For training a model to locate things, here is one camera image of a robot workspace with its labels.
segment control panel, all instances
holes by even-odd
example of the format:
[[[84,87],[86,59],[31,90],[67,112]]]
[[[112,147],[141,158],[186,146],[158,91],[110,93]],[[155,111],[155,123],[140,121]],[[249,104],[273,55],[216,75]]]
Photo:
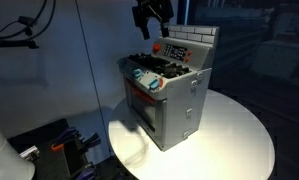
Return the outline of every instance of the control panel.
[[[163,78],[148,70],[134,69],[133,77],[151,92],[158,92],[163,87]]]
[[[185,47],[179,47],[179,46],[174,46],[171,44],[165,44],[165,48],[163,50],[163,55],[171,57],[173,59],[183,61],[186,56],[187,50],[188,49]]]

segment white tabletop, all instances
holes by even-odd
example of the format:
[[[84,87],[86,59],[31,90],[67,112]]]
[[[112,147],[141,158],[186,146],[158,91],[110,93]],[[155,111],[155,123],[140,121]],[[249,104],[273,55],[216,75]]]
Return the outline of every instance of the white tabletop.
[[[111,146],[138,179],[262,180],[273,170],[272,140],[261,122],[236,101],[208,90],[199,130],[162,152],[135,123],[126,100],[109,123]]]

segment gray toy stove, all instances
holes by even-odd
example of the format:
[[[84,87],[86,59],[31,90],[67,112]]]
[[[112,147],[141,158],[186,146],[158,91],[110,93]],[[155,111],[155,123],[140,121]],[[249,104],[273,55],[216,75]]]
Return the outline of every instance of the gray toy stove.
[[[198,130],[219,28],[170,26],[151,54],[119,60],[137,122],[166,151]]]

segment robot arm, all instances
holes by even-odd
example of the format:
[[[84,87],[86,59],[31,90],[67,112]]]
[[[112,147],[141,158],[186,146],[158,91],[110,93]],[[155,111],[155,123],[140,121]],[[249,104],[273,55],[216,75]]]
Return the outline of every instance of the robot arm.
[[[142,31],[144,39],[149,39],[147,28],[148,21],[151,17],[160,22],[160,28],[163,37],[169,36],[168,23],[169,19],[174,16],[170,0],[137,0],[138,6],[132,7],[133,18],[136,27]]]

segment oven handle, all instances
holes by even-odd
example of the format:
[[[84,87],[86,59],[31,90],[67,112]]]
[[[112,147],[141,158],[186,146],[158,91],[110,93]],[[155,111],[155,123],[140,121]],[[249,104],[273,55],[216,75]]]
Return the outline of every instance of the oven handle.
[[[135,92],[135,94],[139,98],[141,98],[141,99],[143,99],[143,100],[145,100],[145,101],[147,101],[147,102],[149,102],[151,104],[153,104],[153,103],[156,102],[156,100],[153,99],[152,97],[150,97],[148,94],[146,94],[146,93],[142,92],[141,90],[139,90],[138,88],[134,87],[134,85],[132,85],[129,81],[127,81],[127,82],[128,82],[129,87],[131,88],[131,90],[133,92]]]

